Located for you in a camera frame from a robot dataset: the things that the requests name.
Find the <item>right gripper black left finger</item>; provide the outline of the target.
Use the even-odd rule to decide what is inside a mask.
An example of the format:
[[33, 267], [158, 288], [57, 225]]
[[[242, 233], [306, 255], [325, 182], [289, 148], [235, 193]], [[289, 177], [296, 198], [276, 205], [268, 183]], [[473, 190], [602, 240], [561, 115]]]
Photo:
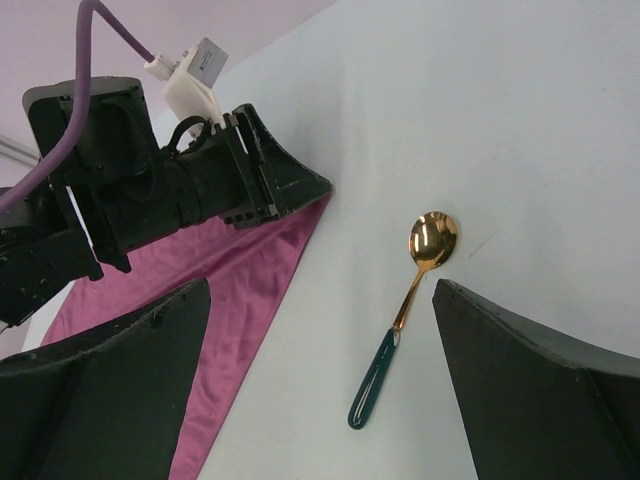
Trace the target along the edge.
[[2, 478], [168, 478], [210, 305], [197, 279], [3, 359]]

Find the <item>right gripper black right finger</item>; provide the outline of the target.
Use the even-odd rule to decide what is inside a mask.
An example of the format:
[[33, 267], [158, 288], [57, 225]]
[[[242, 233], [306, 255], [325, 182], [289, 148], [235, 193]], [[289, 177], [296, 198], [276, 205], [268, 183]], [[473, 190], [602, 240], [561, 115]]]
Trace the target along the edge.
[[452, 280], [432, 303], [479, 478], [638, 478], [638, 359]]

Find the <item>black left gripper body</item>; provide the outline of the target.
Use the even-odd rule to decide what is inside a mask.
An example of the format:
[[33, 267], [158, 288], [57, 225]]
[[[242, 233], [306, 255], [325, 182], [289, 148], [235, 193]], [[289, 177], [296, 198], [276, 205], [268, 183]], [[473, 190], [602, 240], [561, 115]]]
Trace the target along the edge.
[[188, 117], [159, 145], [141, 83], [93, 78], [79, 142], [24, 201], [24, 270], [126, 272], [132, 251], [210, 218], [239, 229], [275, 220], [230, 216], [246, 197], [236, 163], [244, 149], [232, 112], [222, 124]]

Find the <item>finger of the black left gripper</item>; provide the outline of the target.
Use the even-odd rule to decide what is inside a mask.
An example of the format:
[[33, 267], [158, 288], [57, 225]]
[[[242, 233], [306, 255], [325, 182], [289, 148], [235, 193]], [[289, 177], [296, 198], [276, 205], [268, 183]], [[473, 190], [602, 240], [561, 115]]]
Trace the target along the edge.
[[232, 112], [241, 144], [236, 158], [246, 190], [232, 218], [284, 218], [333, 192], [332, 183], [290, 155], [265, 127], [256, 109], [243, 104]]

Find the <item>purple cloth napkin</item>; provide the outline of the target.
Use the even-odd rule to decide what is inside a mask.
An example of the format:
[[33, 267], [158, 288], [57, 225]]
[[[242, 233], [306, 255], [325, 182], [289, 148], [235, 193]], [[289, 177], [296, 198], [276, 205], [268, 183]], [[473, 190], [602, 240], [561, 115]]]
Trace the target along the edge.
[[119, 317], [195, 278], [207, 280], [211, 311], [170, 478], [201, 472], [286, 295], [328, 198], [292, 216], [236, 230], [219, 219], [178, 231], [71, 287], [49, 326], [48, 345]]

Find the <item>gold spoon teal handle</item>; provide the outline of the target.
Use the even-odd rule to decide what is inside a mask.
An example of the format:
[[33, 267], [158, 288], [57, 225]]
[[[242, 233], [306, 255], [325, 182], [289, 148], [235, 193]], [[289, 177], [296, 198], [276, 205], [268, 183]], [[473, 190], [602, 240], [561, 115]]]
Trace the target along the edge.
[[417, 267], [417, 274], [401, 307], [385, 333], [351, 403], [347, 424], [361, 430], [368, 423], [382, 391], [402, 331], [409, 317], [416, 293], [424, 275], [440, 267], [453, 254], [458, 227], [452, 216], [441, 211], [421, 215], [414, 223], [408, 240], [408, 250]]

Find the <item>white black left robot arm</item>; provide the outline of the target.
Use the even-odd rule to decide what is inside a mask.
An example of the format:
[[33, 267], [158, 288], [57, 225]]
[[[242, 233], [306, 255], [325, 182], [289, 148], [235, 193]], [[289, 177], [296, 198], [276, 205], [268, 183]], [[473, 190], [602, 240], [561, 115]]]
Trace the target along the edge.
[[292, 215], [331, 182], [290, 155], [243, 104], [191, 115], [159, 145], [131, 77], [95, 77], [78, 144], [1, 215], [1, 319], [25, 322], [68, 283], [129, 272], [129, 254], [219, 218], [236, 229]]

